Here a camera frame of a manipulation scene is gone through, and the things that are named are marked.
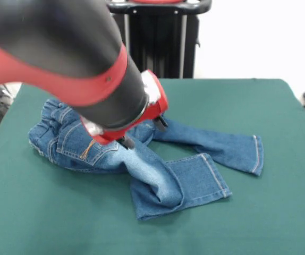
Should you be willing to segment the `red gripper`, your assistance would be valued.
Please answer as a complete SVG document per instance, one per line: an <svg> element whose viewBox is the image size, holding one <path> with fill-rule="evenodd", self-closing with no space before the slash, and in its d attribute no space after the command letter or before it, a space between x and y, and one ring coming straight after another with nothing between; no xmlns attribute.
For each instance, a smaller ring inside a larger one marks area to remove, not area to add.
<svg viewBox="0 0 305 255"><path fill-rule="evenodd" d="M152 120L155 127L164 132L168 128L162 114L168 109L168 101L165 91L159 79L150 70L141 73L143 87L147 96L147 103L141 114L129 126L120 130L104 130L97 124L91 123L91 137L98 143L106 145L116 141L125 149L134 149L134 141L126 135L126 131L143 121Z"/></svg>

